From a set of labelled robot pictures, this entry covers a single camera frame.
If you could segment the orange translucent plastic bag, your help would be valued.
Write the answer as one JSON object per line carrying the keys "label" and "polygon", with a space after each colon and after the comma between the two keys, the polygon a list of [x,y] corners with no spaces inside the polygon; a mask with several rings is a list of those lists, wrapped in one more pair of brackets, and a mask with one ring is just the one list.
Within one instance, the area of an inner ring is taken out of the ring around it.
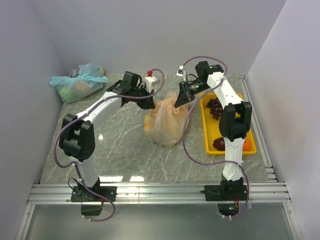
{"label": "orange translucent plastic bag", "polygon": [[177,92],[168,92],[162,100],[154,102],[152,109],[144,118],[144,132],[154,143],[172,147],[183,134],[183,127],[189,113],[187,104],[175,107]]}

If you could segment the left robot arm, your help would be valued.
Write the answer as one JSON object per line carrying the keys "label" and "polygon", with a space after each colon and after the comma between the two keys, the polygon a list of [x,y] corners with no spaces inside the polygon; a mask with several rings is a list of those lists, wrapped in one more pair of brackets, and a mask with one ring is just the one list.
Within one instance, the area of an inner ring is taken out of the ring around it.
{"label": "left robot arm", "polygon": [[103,96],[86,110],[67,114],[55,142],[55,148],[63,150],[78,175],[72,189],[73,202],[93,202],[99,200],[104,191],[101,188],[92,155],[95,151],[95,129],[115,110],[128,102],[136,103],[141,109],[154,109],[154,85],[158,79],[150,70],[145,78],[126,71],[121,80],[111,85]]}

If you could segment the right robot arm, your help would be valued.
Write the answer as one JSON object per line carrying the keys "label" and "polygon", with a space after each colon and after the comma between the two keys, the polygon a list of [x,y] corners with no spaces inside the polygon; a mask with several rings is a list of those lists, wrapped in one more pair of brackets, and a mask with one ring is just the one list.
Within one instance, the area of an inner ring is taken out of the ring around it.
{"label": "right robot arm", "polygon": [[233,200],[241,194],[249,194],[249,181],[242,167],[243,148],[251,128],[252,104],[235,92],[226,78],[227,66],[222,61],[210,65],[206,60],[195,66],[197,77],[192,82],[179,83],[175,107],[190,103],[196,94],[214,92],[222,105],[218,129],[224,139],[225,154],[219,195]]}

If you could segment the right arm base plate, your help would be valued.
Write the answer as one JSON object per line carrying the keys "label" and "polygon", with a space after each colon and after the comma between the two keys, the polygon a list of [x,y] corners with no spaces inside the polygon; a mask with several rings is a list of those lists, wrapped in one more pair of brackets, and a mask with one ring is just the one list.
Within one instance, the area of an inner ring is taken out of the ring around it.
{"label": "right arm base plate", "polygon": [[207,202],[245,201],[247,199],[247,188],[245,185],[239,189],[225,189],[220,185],[205,185],[201,191]]}

